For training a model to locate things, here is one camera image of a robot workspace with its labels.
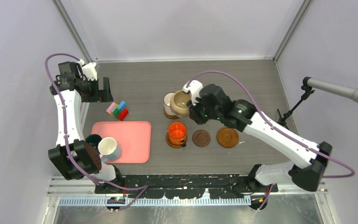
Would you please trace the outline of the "beige mug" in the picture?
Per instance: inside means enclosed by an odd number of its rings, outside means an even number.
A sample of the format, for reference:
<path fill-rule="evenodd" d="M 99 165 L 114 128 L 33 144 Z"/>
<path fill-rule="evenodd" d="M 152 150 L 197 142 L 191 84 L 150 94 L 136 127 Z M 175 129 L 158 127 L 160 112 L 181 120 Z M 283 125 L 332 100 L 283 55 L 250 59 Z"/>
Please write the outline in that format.
<path fill-rule="evenodd" d="M 191 102 L 190 94 L 184 93 L 183 91 L 177 91 L 170 100 L 171 110 L 179 117 L 188 117 L 190 111 L 187 103 L 189 101 Z"/>

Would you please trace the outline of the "dark walnut coaster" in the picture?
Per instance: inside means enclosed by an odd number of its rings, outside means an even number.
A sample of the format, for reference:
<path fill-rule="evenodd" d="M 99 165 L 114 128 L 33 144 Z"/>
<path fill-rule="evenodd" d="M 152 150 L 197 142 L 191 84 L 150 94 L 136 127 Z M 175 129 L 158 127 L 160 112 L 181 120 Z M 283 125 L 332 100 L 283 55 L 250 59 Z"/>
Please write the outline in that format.
<path fill-rule="evenodd" d="M 206 130 L 197 130 L 192 135 L 193 143 L 198 147 L 205 147 L 211 141 L 211 136 Z"/>

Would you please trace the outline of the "brown coaster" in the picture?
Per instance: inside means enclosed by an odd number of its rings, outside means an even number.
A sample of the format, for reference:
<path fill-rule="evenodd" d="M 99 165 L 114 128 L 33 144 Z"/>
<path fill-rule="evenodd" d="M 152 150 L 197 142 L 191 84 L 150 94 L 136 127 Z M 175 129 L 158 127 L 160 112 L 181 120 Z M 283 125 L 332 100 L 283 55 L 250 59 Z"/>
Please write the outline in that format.
<path fill-rule="evenodd" d="M 221 128 L 216 134 L 217 142 L 224 148 L 233 148 L 239 143 L 239 134 L 232 128 Z"/>
<path fill-rule="evenodd" d="M 164 115 L 169 118 L 169 119 L 178 119 L 179 117 L 176 115 L 169 115 L 166 111 L 165 108 L 163 109 Z"/>
<path fill-rule="evenodd" d="M 172 147 L 172 148 L 181 148 L 181 147 L 186 147 L 187 146 L 187 139 L 188 137 L 185 136 L 184 139 L 172 139 L 169 135 L 167 135 L 165 137 L 165 140 L 167 142 L 167 144 Z"/>

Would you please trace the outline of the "orange cup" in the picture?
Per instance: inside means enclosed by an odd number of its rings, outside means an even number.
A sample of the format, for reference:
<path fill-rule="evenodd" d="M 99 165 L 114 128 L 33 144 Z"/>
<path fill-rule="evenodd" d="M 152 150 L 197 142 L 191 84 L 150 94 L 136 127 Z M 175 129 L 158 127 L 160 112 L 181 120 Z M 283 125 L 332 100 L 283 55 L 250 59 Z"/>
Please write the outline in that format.
<path fill-rule="evenodd" d="M 185 136 L 187 136 L 187 128 L 186 126 L 181 122 L 172 122 L 168 128 L 167 128 L 167 134 L 172 139 L 184 139 Z"/>

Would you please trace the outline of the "grey cup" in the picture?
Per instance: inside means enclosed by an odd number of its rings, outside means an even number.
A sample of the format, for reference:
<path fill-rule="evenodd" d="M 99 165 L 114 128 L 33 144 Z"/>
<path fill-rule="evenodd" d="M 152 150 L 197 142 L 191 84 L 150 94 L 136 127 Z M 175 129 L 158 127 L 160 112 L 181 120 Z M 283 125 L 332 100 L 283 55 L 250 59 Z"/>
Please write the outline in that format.
<path fill-rule="evenodd" d="M 174 94 L 174 92 L 169 92 L 163 98 L 164 112 L 168 116 L 176 116 L 176 114 L 171 109 L 171 98 L 174 96 Z"/>

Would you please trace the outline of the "dark green mug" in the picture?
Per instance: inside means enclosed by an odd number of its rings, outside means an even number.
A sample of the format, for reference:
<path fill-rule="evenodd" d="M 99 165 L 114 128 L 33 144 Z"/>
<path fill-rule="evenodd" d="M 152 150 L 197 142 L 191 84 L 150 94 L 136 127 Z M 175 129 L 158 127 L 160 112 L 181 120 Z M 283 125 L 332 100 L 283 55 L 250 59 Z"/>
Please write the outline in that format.
<path fill-rule="evenodd" d="M 98 145 L 101 142 L 102 137 L 98 134 L 91 134 L 85 138 L 85 141 L 98 151 Z"/>

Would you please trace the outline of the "white mug blue handle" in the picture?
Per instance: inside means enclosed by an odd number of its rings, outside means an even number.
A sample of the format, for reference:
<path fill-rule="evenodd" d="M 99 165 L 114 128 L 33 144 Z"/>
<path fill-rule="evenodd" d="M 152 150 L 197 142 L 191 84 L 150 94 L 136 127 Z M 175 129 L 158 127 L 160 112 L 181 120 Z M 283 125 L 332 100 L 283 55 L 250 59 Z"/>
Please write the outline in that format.
<path fill-rule="evenodd" d="M 103 138 L 97 146 L 102 162 L 117 160 L 122 153 L 118 142 L 112 137 Z"/>

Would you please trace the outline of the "pink plastic tray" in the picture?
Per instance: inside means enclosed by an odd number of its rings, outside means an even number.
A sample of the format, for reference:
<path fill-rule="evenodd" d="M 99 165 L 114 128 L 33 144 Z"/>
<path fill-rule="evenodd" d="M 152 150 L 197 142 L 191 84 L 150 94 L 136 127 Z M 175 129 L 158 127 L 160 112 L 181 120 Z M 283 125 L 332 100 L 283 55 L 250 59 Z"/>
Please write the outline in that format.
<path fill-rule="evenodd" d="M 151 124 L 147 121 L 97 122 L 91 133 L 102 138 L 112 137 L 121 147 L 121 155 L 116 160 L 101 156 L 105 163 L 141 164 L 149 160 Z"/>

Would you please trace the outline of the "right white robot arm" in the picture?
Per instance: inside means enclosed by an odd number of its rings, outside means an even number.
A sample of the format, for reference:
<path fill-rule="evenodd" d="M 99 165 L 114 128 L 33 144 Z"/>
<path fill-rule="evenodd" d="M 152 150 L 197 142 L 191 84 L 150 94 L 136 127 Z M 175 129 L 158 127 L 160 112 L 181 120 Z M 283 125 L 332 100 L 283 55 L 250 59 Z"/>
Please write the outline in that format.
<path fill-rule="evenodd" d="M 247 176 L 252 191 L 275 183 L 292 182 L 303 190 L 315 192 L 328 165 L 332 146 L 306 140 L 271 120 L 264 112 L 244 100 L 232 101 L 221 87 L 203 86 L 193 80 L 182 88 L 190 95 L 186 105 L 189 118 L 202 125 L 217 120 L 227 128 L 254 136 L 289 158 L 289 162 L 275 165 L 256 164 Z"/>

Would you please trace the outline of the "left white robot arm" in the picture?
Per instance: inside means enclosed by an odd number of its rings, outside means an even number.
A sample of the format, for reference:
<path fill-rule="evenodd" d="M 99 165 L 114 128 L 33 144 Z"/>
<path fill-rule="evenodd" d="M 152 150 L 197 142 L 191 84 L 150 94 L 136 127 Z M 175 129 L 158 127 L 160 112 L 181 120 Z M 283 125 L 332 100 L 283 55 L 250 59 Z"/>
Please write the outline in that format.
<path fill-rule="evenodd" d="M 48 157 L 66 180 L 87 177 L 100 188 L 119 193 L 124 189 L 119 169 L 101 160 L 96 146 L 85 140 L 81 125 L 82 103 L 113 101 L 109 78 L 103 79 L 104 87 L 99 89 L 97 67 L 95 62 L 78 60 L 60 63 L 55 77 L 48 73 L 58 112 L 56 146 Z"/>

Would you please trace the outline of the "colourful toy brick stack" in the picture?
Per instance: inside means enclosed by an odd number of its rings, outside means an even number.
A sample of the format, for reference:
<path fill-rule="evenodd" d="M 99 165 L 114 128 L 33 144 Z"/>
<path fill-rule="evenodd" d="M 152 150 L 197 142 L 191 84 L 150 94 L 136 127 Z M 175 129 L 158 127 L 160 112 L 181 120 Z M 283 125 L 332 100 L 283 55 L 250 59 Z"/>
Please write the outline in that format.
<path fill-rule="evenodd" d="M 118 104 L 115 102 L 111 103 L 111 105 L 106 109 L 106 112 L 120 121 L 123 121 L 129 114 L 127 103 L 125 101 L 121 101 Z"/>

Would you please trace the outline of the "grey microphone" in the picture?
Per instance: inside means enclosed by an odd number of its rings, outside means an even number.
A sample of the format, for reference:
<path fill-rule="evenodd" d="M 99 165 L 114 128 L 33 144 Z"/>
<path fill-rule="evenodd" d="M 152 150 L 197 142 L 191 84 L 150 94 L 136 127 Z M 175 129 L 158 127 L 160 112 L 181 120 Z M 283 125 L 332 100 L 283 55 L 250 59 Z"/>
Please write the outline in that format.
<path fill-rule="evenodd" d="M 312 88 L 316 88 L 318 90 L 322 90 L 331 94 L 351 99 L 354 102 L 358 103 L 358 89 L 356 88 L 342 86 L 311 77 L 305 77 L 303 79 L 303 84 Z"/>

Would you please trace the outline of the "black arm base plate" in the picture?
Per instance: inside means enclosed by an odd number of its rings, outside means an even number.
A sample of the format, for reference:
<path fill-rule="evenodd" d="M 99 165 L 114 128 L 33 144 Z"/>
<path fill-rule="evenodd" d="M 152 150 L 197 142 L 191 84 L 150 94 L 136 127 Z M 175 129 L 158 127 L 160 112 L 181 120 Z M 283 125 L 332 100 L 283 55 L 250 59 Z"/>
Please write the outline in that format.
<path fill-rule="evenodd" d="M 201 198 L 209 193 L 211 199 L 236 199 L 254 193 L 266 194 L 269 187 L 256 184 L 246 175 L 125 175 L 120 184 L 132 190 L 122 190 L 106 183 L 95 187 L 96 194 L 123 193 L 134 199 L 140 192 L 136 188 L 147 186 L 140 196 L 147 199 Z"/>

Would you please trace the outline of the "aluminium frame rail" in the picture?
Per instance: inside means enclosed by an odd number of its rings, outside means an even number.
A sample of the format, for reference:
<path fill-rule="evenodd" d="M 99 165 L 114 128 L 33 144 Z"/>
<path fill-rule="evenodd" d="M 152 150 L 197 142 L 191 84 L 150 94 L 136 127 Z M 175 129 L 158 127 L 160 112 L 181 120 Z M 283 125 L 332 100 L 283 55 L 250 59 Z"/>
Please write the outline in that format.
<path fill-rule="evenodd" d="M 54 177 L 48 196 L 61 206 L 231 206 L 256 207 L 265 196 L 309 195 L 292 183 L 250 187 L 246 175 L 127 175 L 124 189 L 96 186 L 88 179 L 67 181 Z"/>

